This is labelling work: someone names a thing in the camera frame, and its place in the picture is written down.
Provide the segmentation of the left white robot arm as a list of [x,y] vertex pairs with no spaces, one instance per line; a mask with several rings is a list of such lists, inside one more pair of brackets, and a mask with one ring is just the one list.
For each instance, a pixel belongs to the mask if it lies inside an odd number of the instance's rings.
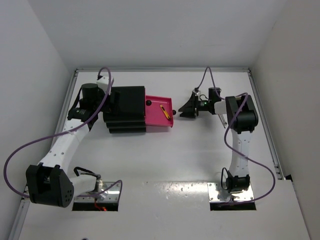
[[107,95],[96,83],[81,86],[72,105],[65,131],[38,165],[26,170],[29,199],[34,204],[68,207],[75,197],[99,198],[110,188],[121,185],[118,180],[109,187],[103,187],[101,176],[84,168],[75,168],[75,177],[67,175],[73,155],[84,137],[98,119],[100,107]]

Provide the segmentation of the black drawer cabinet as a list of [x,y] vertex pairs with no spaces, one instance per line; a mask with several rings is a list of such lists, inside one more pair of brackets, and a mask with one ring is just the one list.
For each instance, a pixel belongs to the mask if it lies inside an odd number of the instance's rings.
[[[119,91],[119,104],[114,114],[103,112],[103,121],[111,134],[145,133],[146,90],[144,86],[116,86],[111,92]],[[107,99],[111,103],[111,92]]]

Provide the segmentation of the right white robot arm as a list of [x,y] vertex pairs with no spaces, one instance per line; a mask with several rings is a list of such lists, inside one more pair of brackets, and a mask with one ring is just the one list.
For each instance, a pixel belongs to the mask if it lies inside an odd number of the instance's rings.
[[208,99],[202,100],[197,89],[189,100],[178,109],[182,118],[195,119],[199,112],[212,115],[226,115],[227,127],[232,134],[232,156],[227,177],[221,187],[232,192],[248,190],[250,173],[248,167],[249,146],[252,133],[258,125],[259,117],[250,95],[221,97],[219,87],[208,89]]

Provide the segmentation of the yellow utility knife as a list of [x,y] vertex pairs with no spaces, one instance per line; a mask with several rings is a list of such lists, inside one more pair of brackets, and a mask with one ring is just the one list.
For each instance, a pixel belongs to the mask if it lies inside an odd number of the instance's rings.
[[166,109],[164,108],[164,106],[162,104],[159,105],[163,114],[165,115],[165,117],[170,120],[171,119],[171,116],[169,115],[169,113],[166,111]]

